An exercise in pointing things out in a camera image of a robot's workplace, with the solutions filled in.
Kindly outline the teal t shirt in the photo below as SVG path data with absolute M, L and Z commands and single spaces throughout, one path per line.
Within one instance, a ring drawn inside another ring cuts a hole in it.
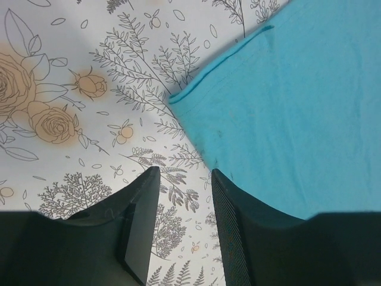
M 168 102 L 207 167 L 275 209 L 380 210 L 379 1 L 292 1 Z

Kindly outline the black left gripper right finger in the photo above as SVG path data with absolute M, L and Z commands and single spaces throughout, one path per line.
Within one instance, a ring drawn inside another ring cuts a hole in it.
M 380 213 L 302 220 L 256 199 L 217 169 L 211 186 L 227 285 L 380 284 Z

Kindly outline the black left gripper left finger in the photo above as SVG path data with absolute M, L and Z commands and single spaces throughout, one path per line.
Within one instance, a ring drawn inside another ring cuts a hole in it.
M 1 213 L 2 285 L 145 285 L 160 170 L 67 219 Z

